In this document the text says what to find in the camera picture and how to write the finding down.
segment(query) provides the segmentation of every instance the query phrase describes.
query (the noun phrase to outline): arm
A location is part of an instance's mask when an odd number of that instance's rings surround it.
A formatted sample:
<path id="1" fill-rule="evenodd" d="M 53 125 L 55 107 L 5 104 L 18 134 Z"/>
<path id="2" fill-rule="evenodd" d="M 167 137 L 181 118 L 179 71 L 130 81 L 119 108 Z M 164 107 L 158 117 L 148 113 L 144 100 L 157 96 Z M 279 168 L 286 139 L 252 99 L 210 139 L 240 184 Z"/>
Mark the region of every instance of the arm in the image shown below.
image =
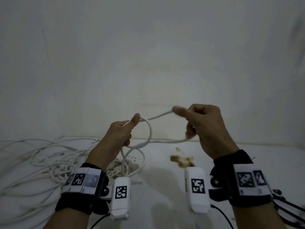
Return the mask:
<path id="1" fill-rule="evenodd" d="M 203 150 L 213 160 L 239 150 L 218 107 L 193 104 L 189 109 L 175 106 L 173 111 L 188 121 L 186 136 L 192 138 L 198 134 Z M 233 206 L 233 211 L 238 229 L 286 229 L 271 203 L 248 208 Z"/>
<path id="2" fill-rule="evenodd" d="M 106 171 L 110 162 L 119 154 L 121 146 L 128 146 L 130 143 L 131 131 L 139 123 L 140 115 L 137 113 L 132 120 L 117 121 L 110 125 L 104 138 L 89 153 L 86 163 L 98 166 Z M 71 208 L 64 208 L 56 211 L 43 229 L 86 229 L 89 215 Z"/>

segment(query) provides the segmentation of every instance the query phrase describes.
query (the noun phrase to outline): hand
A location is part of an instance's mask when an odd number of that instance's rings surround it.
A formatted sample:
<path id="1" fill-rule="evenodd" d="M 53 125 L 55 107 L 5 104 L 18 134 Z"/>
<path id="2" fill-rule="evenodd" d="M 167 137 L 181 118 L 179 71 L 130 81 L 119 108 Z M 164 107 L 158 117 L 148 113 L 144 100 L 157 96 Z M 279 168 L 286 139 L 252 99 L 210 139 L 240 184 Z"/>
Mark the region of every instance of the hand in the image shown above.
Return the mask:
<path id="1" fill-rule="evenodd" d="M 91 150 L 86 163 L 96 165 L 106 172 L 107 166 L 119 154 L 121 146 L 129 145 L 131 131 L 139 121 L 140 114 L 136 113 L 129 123 L 128 121 L 113 122 L 104 138 Z"/>
<path id="2" fill-rule="evenodd" d="M 189 109 L 174 106 L 173 111 L 188 121 L 186 136 L 193 138 L 198 134 L 202 149 L 212 159 L 215 160 L 239 150 L 224 125 L 218 107 L 214 105 L 192 104 Z"/>

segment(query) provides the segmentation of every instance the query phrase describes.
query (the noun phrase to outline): white table surface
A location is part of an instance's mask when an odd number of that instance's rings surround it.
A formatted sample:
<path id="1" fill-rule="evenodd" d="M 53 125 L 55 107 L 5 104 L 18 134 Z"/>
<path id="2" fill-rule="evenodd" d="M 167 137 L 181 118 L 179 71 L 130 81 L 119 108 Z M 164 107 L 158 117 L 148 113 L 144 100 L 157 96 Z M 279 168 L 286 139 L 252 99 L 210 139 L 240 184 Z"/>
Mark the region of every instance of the white table surface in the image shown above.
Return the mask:
<path id="1" fill-rule="evenodd" d="M 131 145 L 144 140 L 131 140 Z M 92 140 L 74 140 L 63 142 L 78 149 L 92 146 Z M 287 200 L 296 204 L 305 204 L 305 151 L 294 147 L 238 145 L 244 149 L 254 163 L 264 171 L 271 188 L 280 189 Z M 49 148 L 48 152 L 58 152 L 62 148 Z M 142 181 L 133 184 L 131 189 L 130 216 L 127 221 L 113 222 L 107 217 L 99 223 L 98 228 L 229 228 L 223 215 L 212 209 L 208 215 L 194 215 L 189 212 L 185 200 L 184 169 L 170 161 L 170 155 L 193 156 L 196 166 L 207 173 L 213 168 L 213 161 L 201 149 L 199 142 L 184 142 L 180 144 L 148 144 L 142 149 L 146 156 L 146 165 L 132 177 L 132 180 Z M 17 180 L 20 175 L 33 170 L 31 165 L 25 165 L 1 180 L 0 186 Z M 35 181 L 20 186 L 21 191 L 46 188 L 50 180 Z M 0 198 L 0 215 L 10 218 L 19 212 L 21 203 L 39 201 L 41 196 Z M 214 202 L 230 219 L 235 228 L 236 223 L 232 208 L 228 201 Z M 43 221 L 55 208 L 51 205 L 30 219 L 16 224 L 0 226 L 0 228 L 31 228 L 35 223 Z M 89 219 L 91 226 L 99 215 L 92 214 Z M 42 228 L 45 221 L 36 228 Z"/>

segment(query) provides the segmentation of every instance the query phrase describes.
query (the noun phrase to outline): white device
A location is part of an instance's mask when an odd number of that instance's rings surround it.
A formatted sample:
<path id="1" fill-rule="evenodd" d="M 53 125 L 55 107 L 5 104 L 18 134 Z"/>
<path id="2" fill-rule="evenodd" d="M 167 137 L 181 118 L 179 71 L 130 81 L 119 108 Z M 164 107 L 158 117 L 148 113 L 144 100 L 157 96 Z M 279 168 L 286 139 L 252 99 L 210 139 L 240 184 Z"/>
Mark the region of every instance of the white device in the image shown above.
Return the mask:
<path id="1" fill-rule="evenodd" d="M 187 167 L 184 171 L 186 199 L 190 211 L 198 214 L 211 209 L 206 173 L 198 167 Z"/>
<path id="2" fill-rule="evenodd" d="M 118 177 L 112 186 L 110 215 L 113 220 L 127 220 L 130 203 L 130 178 Z"/>

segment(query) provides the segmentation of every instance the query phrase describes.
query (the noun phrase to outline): wall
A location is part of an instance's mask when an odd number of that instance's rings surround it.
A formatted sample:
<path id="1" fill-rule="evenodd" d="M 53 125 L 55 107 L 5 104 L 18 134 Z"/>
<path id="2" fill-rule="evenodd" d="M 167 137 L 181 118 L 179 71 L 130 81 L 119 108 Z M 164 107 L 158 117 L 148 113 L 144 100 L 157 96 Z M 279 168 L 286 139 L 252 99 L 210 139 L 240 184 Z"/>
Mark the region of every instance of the wall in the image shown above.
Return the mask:
<path id="1" fill-rule="evenodd" d="M 295 145 L 304 138 L 304 72 L 289 37 L 303 2 L 46 1 L 64 134 L 102 136 L 135 112 L 205 103 L 222 109 L 237 142 Z M 173 115 L 152 126 L 154 138 L 184 136 Z M 147 126 L 133 137 L 147 138 Z"/>
<path id="2" fill-rule="evenodd" d="M 38 0 L 0 0 L 0 140 L 62 135 Z"/>

